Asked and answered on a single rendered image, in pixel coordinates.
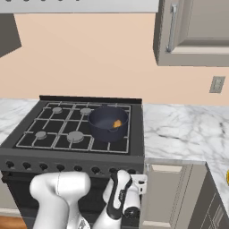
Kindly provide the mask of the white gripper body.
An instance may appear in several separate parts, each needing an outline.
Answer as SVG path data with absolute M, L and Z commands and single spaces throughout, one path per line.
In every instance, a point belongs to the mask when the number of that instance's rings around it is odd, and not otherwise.
M 148 176 L 146 174 L 132 174 L 132 181 L 138 188 L 139 195 L 145 194 L 147 191 Z

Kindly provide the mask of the dark blue pot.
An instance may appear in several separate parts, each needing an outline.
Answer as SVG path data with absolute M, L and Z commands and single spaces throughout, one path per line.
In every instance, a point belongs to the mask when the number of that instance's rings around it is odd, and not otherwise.
M 121 120 L 122 125 L 113 127 L 116 120 Z M 88 116 L 90 133 L 95 140 L 115 142 L 121 140 L 128 130 L 129 117 L 127 113 L 113 106 L 101 106 L 92 111 Z

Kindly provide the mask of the beige base cupboard door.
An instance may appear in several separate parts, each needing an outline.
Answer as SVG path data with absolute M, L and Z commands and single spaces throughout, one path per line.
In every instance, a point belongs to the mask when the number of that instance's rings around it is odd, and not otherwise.
M 191 165 L 146 165 L 139 229 L 175 229 L 191 169 Z

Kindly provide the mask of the dark grey gas stove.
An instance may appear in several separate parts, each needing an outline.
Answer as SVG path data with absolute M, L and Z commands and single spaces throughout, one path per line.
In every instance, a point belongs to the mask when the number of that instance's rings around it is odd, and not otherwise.
M 123 109 L 128 117 L 128 131 L 117 142 L 100 142 L 90 133 L 88 115 L 101 106 Z M 14 168 L 8 168 L 12 161 Z M 31 164 L 26 170 L 22 163 Z M 48 166 L 46 171 L 40 163 Z M 102 194 L 110 178 L 109 168 L 144 170 L 143 113 L 140 98 L 84 98 L 41 96 L 0 145 L 0 172 L 28 229 L 32 229 L 38 202 L 30 196 L 30 182 L 38 174 L 74 171 L 75 165 L 91 179 L 91 190 L 79 207 L 89 223 L 94 223 L 105 203 Z M 91 168 L 97 166 L 99 174 Z

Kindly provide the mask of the grey base cabinet front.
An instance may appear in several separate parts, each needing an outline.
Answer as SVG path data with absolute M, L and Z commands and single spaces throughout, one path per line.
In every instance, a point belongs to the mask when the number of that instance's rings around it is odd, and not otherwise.
M 229 218 L 210 172 L 207 172 L 199 194 L 196 223 L 196 229 L 229 229 Z

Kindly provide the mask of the beige base cupboard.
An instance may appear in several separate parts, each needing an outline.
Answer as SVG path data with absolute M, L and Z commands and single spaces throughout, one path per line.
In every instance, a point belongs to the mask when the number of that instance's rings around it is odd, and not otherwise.
M 17 208 L 13 196 L 8 187 L 0 179 L 0 216 L 20 217 L 21 213 Z

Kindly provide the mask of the grey range hood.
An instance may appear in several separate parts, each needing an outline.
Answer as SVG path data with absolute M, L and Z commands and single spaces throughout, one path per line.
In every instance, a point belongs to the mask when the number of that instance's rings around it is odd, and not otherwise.
M 0 0 L 0 13 L 156 13 L 159 0 Z

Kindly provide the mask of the grey wall socket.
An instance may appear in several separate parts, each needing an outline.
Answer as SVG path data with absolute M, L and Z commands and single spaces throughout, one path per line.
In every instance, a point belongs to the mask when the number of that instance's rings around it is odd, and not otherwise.
M 220 93 L 224 86 L 225 76 L 214 76 L 210 86 L 210 93 Z

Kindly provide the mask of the beige wall cupboard door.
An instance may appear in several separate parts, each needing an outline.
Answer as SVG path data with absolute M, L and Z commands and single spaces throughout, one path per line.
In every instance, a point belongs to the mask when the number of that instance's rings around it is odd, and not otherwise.
M 171 4 L 177 15 L 168 53 Z M 159 0 L 153 50 L 159 66 L 229 67 L 229 0 Z

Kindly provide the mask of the grey wall cupboard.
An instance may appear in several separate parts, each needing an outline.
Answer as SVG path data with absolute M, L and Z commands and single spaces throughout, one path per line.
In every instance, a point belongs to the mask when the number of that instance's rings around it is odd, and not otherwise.
M 12 13 L 0 13 L 0 58 L 21 47 L 16 21 Z

